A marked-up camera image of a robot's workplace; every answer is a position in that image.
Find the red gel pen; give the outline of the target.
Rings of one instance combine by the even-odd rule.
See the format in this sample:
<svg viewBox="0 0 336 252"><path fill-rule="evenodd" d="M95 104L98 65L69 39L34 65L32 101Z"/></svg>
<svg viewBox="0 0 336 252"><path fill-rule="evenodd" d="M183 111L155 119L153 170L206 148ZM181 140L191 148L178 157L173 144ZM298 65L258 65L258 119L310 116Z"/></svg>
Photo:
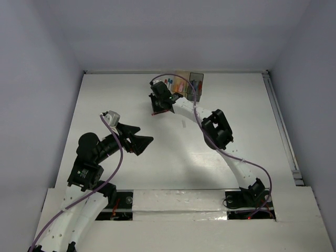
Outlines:
<svg viewBox="0 0 336 252"><path fill-rule="evenodd" d="M169 112L169 110L162 110L162 111L158 111L158 112L153 112L151 115L155 116L155 115L163 114L163 113L166 113L166 112Z"/></svg>

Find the pink highlighter marker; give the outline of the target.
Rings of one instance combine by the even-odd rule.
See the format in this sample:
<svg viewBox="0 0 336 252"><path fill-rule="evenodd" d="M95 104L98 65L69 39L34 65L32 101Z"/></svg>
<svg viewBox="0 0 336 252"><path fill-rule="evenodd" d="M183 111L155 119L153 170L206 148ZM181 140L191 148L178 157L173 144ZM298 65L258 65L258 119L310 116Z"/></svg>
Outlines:
<svg viewBox="0 0 336 252"><path fill-rule="evenodd" d="M183 92L183 90L184 90L184 82L181 82L179 84L178 92Z"/></svg>

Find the red pen thin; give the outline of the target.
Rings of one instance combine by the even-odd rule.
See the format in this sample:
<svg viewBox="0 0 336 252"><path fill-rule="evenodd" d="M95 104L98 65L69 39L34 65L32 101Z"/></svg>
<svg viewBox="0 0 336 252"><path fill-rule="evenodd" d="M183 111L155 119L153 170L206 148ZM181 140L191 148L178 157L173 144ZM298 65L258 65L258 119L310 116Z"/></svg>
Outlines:
<svg viewBox="0 0 336 252"><path fill-rule="evenodd" d="M202 93L202 84L203 84L202 81L198 82L198 93Z"/></svg>

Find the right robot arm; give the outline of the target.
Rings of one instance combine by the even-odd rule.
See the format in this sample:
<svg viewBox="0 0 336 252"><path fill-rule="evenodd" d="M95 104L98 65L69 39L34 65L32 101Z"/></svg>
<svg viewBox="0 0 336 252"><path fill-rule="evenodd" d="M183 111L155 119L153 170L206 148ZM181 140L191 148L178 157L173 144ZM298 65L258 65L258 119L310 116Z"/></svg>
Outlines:
<svg viewBox="0 0 336 252"><path fill-rule="evenodd" d="M248 206L258 203L265 190L264 184L252 173L246 160L225 152L234 138L223 111L198 107L181 94L171 93L166 84L159 80L151 81L150 87L153 111L171 111L197 123L206 144L220 154L236 177L243 202Z"/></svg>

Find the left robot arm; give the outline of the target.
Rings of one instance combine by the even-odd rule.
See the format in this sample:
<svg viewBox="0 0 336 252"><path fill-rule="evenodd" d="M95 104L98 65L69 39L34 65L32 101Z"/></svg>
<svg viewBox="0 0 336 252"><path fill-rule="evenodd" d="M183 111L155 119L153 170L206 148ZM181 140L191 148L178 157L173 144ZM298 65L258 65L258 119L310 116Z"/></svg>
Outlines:
<svg viewBox="0 0 336 252"><path fill-rule="evenodd" d="M116 186L101 180L101 162L116 152L140 155L154 138L138 136L140 128L131 125L118 123L115 129L103 140L92 132L79 138L60 210L42 228L29 251L78 251L101 211L117 204Z"/></svg>

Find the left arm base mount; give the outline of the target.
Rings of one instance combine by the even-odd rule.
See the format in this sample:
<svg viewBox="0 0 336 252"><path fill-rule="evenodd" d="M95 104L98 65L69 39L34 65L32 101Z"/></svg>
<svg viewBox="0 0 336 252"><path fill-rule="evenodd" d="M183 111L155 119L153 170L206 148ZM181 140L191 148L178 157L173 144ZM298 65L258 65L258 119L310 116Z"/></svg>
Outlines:
<svg viewBox="0 0 336 252"><path fill-rule="evenodd" d="M118 190L108 183L97 193L107 197L107 206L96 217L97 221L131 221L133 220L133 191Z"/></svg>

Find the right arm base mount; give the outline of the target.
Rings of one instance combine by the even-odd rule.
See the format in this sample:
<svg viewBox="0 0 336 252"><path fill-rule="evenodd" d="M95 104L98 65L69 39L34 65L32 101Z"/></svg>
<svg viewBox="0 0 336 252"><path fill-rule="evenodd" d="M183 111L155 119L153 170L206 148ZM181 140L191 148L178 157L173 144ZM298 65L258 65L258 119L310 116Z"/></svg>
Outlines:
<svg viewBox="0 0 336 252"><path fill-rule="evenodd" d="M264 189L255 198L247 190L226 191L222 205L229 220L276 219L269 189Z"/></svg>

